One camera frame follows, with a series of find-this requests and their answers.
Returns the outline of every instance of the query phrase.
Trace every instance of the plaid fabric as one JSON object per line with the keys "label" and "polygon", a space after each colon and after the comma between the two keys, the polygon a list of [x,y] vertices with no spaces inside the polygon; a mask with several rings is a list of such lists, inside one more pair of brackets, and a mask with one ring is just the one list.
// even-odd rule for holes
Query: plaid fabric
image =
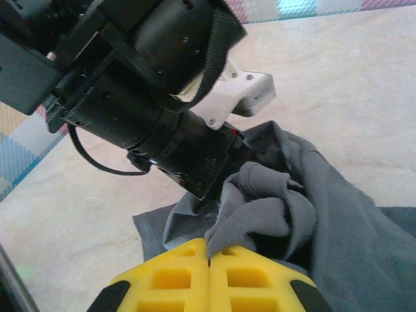
{"label": "plaid fabric", "polygon": [[[243,23],[416,5],[416,0],[226,0]],[[64,137],[47,132],[45,111],[31,117],[0,103],[0,202]]]}

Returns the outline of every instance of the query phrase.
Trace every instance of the black cable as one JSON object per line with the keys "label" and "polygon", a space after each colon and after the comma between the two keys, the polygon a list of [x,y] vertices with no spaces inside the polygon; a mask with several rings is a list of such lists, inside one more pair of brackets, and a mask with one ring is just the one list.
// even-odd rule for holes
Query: black cable
{"label": "black cable", "polygon": [[97,169],[100,169],[104,172],[108,172],[110,174],[116,174],[119,176],[144,176],[147,174],[147,172],[144,171],[138,171],[138,172],[124,172],[124,171],[118,171],[115,169],[111,169],[109,167],[106,167],[97,161],[95,161],[84,149],[84,146],[81,144],[81,141],[79,140],[76,126],[68,124],[68,131],[70,133],[71,141],[73,143],[73,146],[78,151],[78,153],[86,160],[88,161],[92,166],[96,167]]}

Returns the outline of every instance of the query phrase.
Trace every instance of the white bracket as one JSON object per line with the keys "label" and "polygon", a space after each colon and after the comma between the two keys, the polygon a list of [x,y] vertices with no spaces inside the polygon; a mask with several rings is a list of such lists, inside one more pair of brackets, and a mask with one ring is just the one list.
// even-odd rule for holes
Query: white bracket
{"label": "white bracket", "polygon": [[[195,91],[198,86],[194,84],[190,89]],[[202,117],[208,127],[218,130],[231,113],[253,116],[275,98],[273,76],[242,71],[229,60],[212,91],[191,110]]]}

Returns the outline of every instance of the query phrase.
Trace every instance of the gray cloth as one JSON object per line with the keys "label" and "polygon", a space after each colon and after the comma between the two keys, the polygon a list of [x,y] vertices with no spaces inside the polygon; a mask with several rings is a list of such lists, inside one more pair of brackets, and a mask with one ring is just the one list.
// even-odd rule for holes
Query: gray cloth
{"label": "gray cloth", "polygon": [[240,244],[286,261],[335,311],[416,311],[416,209],[378,208],[312,144],[272,122],[245,135],[266,166],[248,162],[229,177],[219,207],[187,194],[170,212],[164,247],[206,230],[209,255]]}

